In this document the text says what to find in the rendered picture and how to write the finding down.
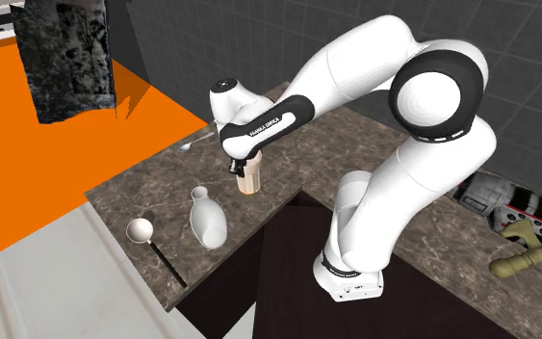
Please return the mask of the white black red appliance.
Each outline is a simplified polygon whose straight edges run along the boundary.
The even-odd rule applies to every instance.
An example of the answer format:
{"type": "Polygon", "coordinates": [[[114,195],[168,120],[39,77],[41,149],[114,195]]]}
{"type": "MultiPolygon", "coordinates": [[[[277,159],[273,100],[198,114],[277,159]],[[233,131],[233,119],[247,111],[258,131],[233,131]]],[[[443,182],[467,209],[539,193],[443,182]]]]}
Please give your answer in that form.
{"type": "Polygon", "coordinates": [[[495,175],[475,172],[446,196],[486,217],[490,228],[502,231],[510,223],[529,220],[542,244],[542,196],[495,175]]]}

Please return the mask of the dark patterned wall picture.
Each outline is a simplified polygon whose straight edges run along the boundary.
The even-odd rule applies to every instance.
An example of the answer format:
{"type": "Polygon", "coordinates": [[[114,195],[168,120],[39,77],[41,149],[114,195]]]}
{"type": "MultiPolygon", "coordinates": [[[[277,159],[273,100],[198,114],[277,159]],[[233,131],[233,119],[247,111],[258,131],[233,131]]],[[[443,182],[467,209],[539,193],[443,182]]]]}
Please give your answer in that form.
{"type": "Polygon", "coordinates": [[[11,16],[39,123],[116,106],[105,0],[24,0],[11,16]]]}

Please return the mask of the white vase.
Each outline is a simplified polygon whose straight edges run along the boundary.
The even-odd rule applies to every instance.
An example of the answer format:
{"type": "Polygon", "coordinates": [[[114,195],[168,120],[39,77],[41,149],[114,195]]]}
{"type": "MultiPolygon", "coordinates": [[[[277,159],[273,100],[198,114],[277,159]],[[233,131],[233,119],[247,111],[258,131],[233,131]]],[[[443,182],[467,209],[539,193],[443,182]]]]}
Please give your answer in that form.
{"type": "Polygon", "coordinates": [[[227,221],[220,205],[208,197],[208,190],[197,186],[191,191],[194,205],[190,225],[196,239],[206,248],[220,248],[227,238],[227,221]]]}

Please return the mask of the silver spoon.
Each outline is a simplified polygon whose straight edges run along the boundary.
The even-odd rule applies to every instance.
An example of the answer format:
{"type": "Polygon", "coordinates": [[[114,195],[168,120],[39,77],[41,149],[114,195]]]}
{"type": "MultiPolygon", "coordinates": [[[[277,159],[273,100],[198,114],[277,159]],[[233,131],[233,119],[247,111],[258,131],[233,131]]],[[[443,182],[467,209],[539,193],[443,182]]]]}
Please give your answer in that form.
{"type": "Polygon", "coordinates": [[[179,147],[177,148],[177,150],[178,150],[179,152],[186,152],[186,151],[190,150],[191,147],[192,147],[195,143],[200,142],[200,141],[202,141],[202,140],[205,140],[205,139],[207,139],[207,138],[210,138],[210,137],[212,137],[212,136],[214,136],[214,135],[215,135],[215,132],[207,133],[206,135],[204,135],[204,136],[202,136],[202,137],[200,137],[200,138],[197,138],[197,139],[195,139],[195,140],[193,140],[193,141],[191,141],[191,142],[182,144],[181,146],[179,146],[179,147]]]}

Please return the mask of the dark robot stand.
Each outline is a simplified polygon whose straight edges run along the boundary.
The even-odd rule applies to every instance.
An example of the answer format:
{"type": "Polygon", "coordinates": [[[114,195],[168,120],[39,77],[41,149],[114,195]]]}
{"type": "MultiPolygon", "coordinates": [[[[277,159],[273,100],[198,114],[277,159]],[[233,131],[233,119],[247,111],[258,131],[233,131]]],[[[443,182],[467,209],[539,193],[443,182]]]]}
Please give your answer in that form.
{"type": "Polygon", "coordinates": [[[393,256],[370,300],[334,301],[313,276],[331,212],[297,194],[177,308],[205,339],[223,339],[249,307],[246,339],[516,339],[393,256]]]}

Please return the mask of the beige ribbed cup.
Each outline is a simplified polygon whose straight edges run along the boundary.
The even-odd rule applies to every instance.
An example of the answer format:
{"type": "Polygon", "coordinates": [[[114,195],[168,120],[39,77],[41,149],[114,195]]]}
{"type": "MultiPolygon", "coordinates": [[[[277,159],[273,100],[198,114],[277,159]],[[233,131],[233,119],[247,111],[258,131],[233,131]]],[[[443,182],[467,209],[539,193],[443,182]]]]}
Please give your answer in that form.
{"type": "Polygon", "coordinates": [[[236,176],[242,194],[251,196],[261,189],[261,166],[262,151],[259,150],[253,158],[245,162],[244,176],[236,176]]]}

